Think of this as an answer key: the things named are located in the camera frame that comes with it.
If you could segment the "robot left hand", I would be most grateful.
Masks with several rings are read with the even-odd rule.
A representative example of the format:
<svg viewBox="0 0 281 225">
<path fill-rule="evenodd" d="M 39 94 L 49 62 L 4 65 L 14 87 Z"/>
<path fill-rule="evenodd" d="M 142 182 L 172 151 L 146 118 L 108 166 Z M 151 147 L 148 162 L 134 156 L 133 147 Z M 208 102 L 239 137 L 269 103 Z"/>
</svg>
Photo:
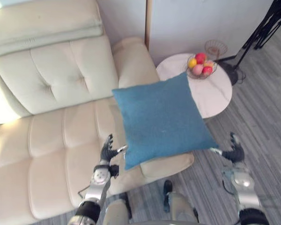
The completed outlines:
<svg viewBox="0 0 281 225">
<path fill-rule="evenodd" d="M 100 162 L 99 162 L 101 165 L 109 165 L 110 161 L 114 157 L 116 157 L 119 153 L 128 149 L 128 145 L 124 145 L 117 149 L 113 149 L 112 143 L 113 143 L 113 135 L 109 134 L 101 149 Z"/>
</svg>

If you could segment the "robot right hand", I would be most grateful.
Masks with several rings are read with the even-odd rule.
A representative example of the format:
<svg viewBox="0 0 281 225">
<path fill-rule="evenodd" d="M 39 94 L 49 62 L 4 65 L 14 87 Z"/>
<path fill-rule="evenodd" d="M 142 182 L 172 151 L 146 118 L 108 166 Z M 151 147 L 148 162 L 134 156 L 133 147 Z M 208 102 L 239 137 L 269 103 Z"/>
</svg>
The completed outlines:
<svg viewBox="0 0 281 225">
<path fill-rule="evenodd" d="M 240 143 L 238 136 L 233 132 L 230 132 L 230 142 L 231 142 L 230 151 L 220 150 L 218 148 L 209 148 L 209 150 L 231 161 L 232 163 L 238 163 L 244 161 L 244 157 L 245 157 L 244 149 Z"/>
</svg>

